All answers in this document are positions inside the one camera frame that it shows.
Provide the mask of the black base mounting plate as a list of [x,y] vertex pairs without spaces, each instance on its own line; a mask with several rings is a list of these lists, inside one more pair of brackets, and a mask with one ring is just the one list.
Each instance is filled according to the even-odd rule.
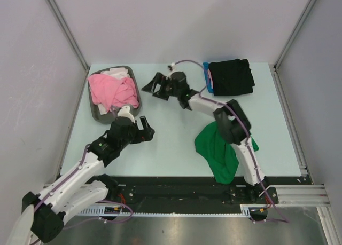
[[127,202],[138,199],[220,199],[237,204],[266,203],[265,192],[260,186],[248,185],[242,177],[235,177],[231,184],[219,184],[213,177],[125,177],[112,176]]

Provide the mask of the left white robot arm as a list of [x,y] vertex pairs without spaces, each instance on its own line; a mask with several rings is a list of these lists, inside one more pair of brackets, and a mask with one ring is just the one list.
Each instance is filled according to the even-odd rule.
[[65,224],[88,206],[105,200],[114,201],[118,185],[101,172],[131,144],[153,139],[155,130],[145,116],[140,118],[139,129],[131,107],[121,107],[111,126],[102,136],[87,144],[81,159],[47,188],[22,198],[22,210],[33,207],[28,233],[44,243],[52,241]]

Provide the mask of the grey plastic basket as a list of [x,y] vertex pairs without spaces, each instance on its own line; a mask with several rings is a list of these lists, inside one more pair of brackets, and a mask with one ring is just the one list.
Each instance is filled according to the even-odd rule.
[[133,70],[129,66],[114,66],[89,75],[88,91],[91,114],[95,121],[110,124],[113,112],[124,105],[133,107],[138,115],[142,101]]

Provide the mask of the folded blue t-shirt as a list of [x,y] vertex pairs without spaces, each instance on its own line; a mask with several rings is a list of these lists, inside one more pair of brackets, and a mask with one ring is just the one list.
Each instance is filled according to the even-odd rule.
[[204,69],[204,77],[205,77],[205,81],[206,81],[206,86],[207,86],[207,90],[209,93],[213,94],[214,90],[211,89],[211,84],[210,84],[210,80],[208,78],[208,69],[209,69],[209,63],[208,62],[203,62],[203,69]]

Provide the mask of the folded black t-shirt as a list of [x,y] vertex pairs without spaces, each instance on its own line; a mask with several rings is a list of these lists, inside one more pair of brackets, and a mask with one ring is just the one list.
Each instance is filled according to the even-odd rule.
[[247,59],[210,62],[214,96],[241,96],[253,93],[255,86]]

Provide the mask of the folded pink t-shirt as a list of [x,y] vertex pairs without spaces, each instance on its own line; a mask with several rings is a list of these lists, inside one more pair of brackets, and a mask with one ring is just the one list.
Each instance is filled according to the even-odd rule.
[[208,78],[210,80],[210,84],[211,84],[211,89],[213,90],[214,89],[214,83],[213,83],[213,79],[212,79],[212,74],[211,74],[211,71],[208,69]]

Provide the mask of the green t-shirt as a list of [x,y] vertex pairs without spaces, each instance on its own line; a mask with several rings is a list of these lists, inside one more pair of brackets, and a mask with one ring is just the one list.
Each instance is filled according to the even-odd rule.
[[232,146],[226,143],[216,122],[212,122],[195,138],[196,152],[208,163],[217,183],[229,185],[237,172],[239,162]]

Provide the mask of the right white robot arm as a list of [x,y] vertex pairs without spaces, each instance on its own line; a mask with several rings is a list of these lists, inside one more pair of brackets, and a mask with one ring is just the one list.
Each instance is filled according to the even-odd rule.
[[256,159],[251,124],[237,100],[221,102],[203,96],[201,91],[190,88],[184,72],[172,72],[167,76],[157,72],[142,91],[163,100],[175,97],[183,109],[213,117],[220,136],[232,146],[244,167],[244,179],[250,185],[246,190],[247,198],[253,203],[269,198],[270,185]]

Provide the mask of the aluminium frame rail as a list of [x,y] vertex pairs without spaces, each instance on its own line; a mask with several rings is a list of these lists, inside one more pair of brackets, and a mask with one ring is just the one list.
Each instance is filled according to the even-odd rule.
[[284,207],[322,207],[330,201],[324,185],[275,185],[279,205]]

